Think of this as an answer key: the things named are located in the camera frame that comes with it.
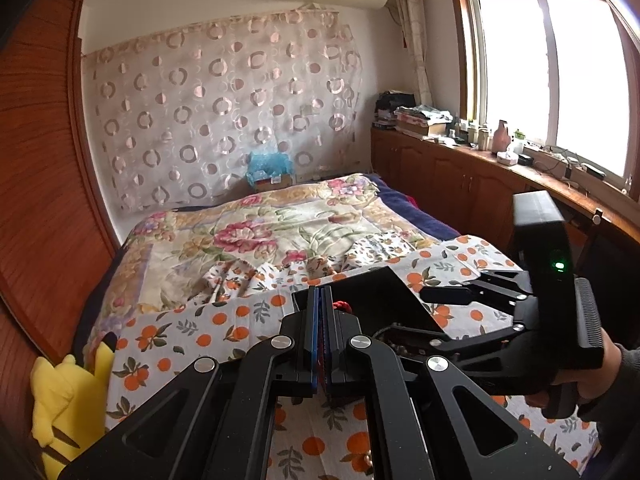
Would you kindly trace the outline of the person's right hand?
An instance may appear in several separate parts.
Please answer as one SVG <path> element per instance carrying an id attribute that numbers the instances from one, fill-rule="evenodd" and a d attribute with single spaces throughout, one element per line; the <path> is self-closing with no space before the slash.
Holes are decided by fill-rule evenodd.
<path id="1" fill-rule="evenodd" d="M 601 330 L 604 356 L 602 365 L 596 370 L 560 370 L 552 386 L 574 384 L 578 392 L 578 402 L 586 403 L 603 396 L 620 371 L 622 352 L 614 344 L 605 330 Z"/>

